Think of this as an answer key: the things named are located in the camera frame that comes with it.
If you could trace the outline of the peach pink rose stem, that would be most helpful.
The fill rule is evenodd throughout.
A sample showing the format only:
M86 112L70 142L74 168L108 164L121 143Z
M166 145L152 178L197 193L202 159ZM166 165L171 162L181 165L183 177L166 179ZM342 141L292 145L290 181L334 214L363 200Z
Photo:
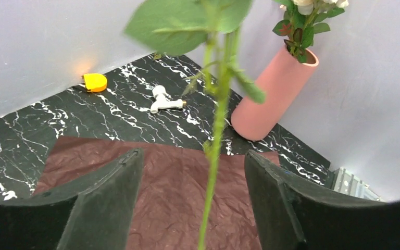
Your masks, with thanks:
M307 63L310 57L306 49L311 46L314 39L314 28L311 21L313 11L309 15L299 12L298 6L293 1L277 1L284 10L283 19L272 29L273 33L283 37L286 50L299 63Z

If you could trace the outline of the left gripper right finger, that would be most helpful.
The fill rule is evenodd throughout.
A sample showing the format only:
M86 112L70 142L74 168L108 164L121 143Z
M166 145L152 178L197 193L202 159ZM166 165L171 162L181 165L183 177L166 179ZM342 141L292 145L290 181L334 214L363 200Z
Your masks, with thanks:
M262 249L400 249L400 201L333 191L252 150L244 170Z

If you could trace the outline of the maroon wrapping paper sheet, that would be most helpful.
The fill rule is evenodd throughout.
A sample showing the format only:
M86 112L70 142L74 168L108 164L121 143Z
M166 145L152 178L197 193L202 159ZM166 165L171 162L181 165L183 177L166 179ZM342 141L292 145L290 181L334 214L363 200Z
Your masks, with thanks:
M144 168L127 249L197 249L209 168L202 150L61 136L35 193L96 170L133 148L143 150ZM242 154L219 157L206 247L260 249Z

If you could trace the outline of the small pink rose stem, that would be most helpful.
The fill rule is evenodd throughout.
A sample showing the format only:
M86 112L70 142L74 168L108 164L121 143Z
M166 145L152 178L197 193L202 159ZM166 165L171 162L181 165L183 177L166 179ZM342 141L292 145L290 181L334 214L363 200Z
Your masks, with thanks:
M231 80L256 103L265 101L264 92L250 80L238 64L240 27L252 1L144 1L133 12L124 33L151 50L168 56L181 56L204 46L204 65L189 77L186 92L195 89L198 80L215 104L213 139L204 143L209 161L198 249L204 249L208 219L213 202L219 166L222 136L228 113Z

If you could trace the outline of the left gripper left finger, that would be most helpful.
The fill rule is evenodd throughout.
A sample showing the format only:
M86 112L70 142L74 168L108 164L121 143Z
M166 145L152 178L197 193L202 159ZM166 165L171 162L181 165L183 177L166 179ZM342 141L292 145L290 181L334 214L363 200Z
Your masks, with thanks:
M0 202L0 249L125 249L143 171L134 148L29 198Z

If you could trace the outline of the white rose flower stem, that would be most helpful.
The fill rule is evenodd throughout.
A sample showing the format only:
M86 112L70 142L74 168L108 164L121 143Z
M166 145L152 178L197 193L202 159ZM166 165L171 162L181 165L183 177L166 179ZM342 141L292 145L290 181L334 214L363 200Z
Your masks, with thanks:
M328 18L336 17L345 12L349 5L348 1L316 1L316 16L311 24L314 28L314 34L329 32L331 29L324 21Z

